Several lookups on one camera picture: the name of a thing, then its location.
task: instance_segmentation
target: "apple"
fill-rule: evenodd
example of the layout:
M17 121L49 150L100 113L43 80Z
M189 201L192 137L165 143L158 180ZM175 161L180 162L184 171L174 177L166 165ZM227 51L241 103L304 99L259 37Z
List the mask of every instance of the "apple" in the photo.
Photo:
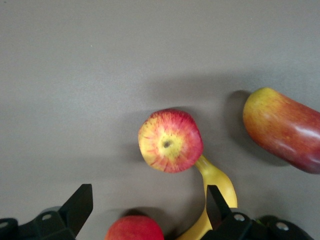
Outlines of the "apple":
M164 240L155 220L144 215L124 216L108 229L104 240Z
M138 143L145 162L166 173L189 169L204 148L195 120L177 109L152 113L139 129Z
M320 174L320 112L264 87L248 97L243 123L268 152L304 172Z

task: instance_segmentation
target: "banana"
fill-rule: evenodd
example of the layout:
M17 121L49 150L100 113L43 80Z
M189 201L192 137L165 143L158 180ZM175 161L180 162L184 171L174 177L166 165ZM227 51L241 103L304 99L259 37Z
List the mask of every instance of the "banana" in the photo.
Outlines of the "banana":
M220 169L212 165L203 155L195 163L203 178L204 194L207 198L207 186L216 185L229 208L237 208L237 195L229 177ZM211 230L211 224L207 215L206 205L198 220L176 240L200 240L203 235Z

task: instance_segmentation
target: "red and yellow apple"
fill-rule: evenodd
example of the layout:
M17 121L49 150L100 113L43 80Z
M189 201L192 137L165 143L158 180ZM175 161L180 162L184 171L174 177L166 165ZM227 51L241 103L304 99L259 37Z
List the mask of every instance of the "red and yellow apple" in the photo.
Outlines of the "red and yellow apple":
M104 240L164 240L155 220L144 215L124 216L108 229Z
M152 113L139 129L138 143L145 162L167 173L189 169L204 147L195 120L177 109Z
M320 174L320 112L264 87L247 99L243 122L259 146L302 171Z

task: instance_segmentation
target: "gray background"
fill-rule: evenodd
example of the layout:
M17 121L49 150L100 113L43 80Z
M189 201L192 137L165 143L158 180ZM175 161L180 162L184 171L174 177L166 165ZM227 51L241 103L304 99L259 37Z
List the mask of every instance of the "gray background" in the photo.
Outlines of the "gray background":
M196 120L241 211L318 239L319 176L257 147L241 110L269 86L320 111L319 32L316 0L2 0L0 218L26 223L91 183L78 240L102 240L132 209L174 238L202 212L201 175L148 167L137 140L174 107Z

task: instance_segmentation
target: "yellow banana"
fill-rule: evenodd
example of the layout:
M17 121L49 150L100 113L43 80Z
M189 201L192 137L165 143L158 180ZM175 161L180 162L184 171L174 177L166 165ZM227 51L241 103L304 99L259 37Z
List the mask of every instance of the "yellow banana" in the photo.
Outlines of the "yellow banana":
M229 177L220 169L212 165L203 155L195 163L203 178L204 194L207 198L207 186L216 185L229 208L237 208L237 195ZM203 235L211 230L207 215L206 205L199 219L176 240L200 240Z

